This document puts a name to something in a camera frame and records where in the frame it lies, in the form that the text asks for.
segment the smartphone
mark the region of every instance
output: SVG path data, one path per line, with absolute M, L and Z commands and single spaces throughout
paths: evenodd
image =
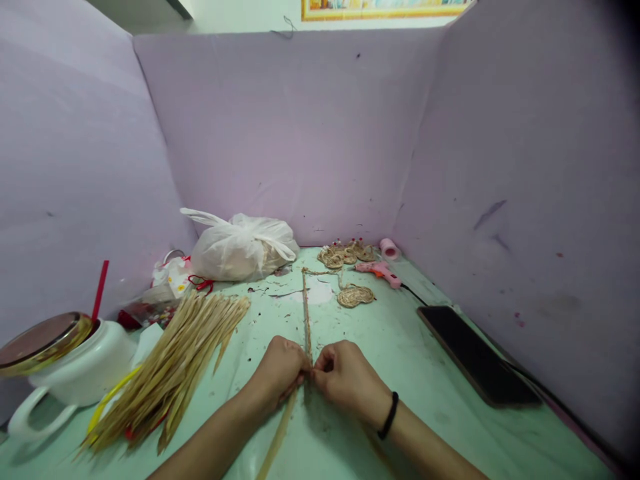
M 540 398 L 450 307 L 420 307 L 418 315 L 476 392 L 494 408 L 540 405 Z

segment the jar lid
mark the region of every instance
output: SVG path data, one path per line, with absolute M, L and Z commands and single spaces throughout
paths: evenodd
M 69 312 L 44 320 L 0 349 L 0 375 L 30 375 L 62 358 L 90 335 L 93 321 Z

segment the wrist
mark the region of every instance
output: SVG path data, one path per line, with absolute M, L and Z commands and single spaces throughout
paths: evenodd
M 376 431 L 382 430 L 385 426 L 391 406 L 393 405 L 393 395 L 391 390 L 384 385 L 380 392 L 372 398 L 366 400 L 363 412 L 363 420 Z
M 234 397 L 242 412 L 252 420 L 264 422 L 273 412 L 274 406 L 264 388 L 256 383 L 248 382 Z

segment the lavender partition board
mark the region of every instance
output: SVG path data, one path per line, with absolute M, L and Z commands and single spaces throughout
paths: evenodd
M 394 238 L 631 458 L 639 83 L 623 25 L 603 6 L 484 1 L 451 26 Z
M 134 38 L 186 206 L 391 233 L 443 29 Z
M 88 3 L 0 5 L 0 344 L 149 285 L 195 230 L 181 206 L 131 36 Z M 0 423 L 14 387 L 0 384 Z

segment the green table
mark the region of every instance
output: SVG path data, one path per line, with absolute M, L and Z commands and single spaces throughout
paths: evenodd
M 35 444 L 8 439 L 0 446 L 0 477 L 20 480 L 60 478 L 143 479 L 176 451 L 228 398 L 246 383 L 274 335 L 304 345 L 301 268 L 323 271 L 318 249 L 304 249 L 292 273 L 254 283 L 216 283 L 215 291 L 247 295 L 251 308 L 238 325 L 221 366 L 211 376 L 215 355 L 169 448 L 156 455 L 159 431 L 134 454 L 124 443 L 96 459 L 74 461 L 94 407 L 79 411 L 57 434 Z M 400 260 L 392 270 L 430 305 L 450 301 L 410 262 Z M 344 282 L 373 290 L 377 300 L 354 309 L 335 300 L 338 278 L 308 277 L 311 341 L 314 355 L 322 346 L 342 339 L 356 342 L 380 377 L 436 433 L 492 479 L 602 479 L 609 470 L 546 406 L 531 410 L 496 410 L 486 405 L 422 324 L 419 306 L 408 292 L 392 290 L 374 275 L 345 272 Z M 359 426 L 327 405 L 312 390 L 306 405 L 298 396 L 287 437 L 269 477 L 272 479 L 391 478 L 374 454 Z M 52 400 L 38 415 L 54 415 Z M 228 479 L 255 477 L 279 422 L 274 415 L 244 448 Z M 385 445 L 389 456 L 405 464 Z

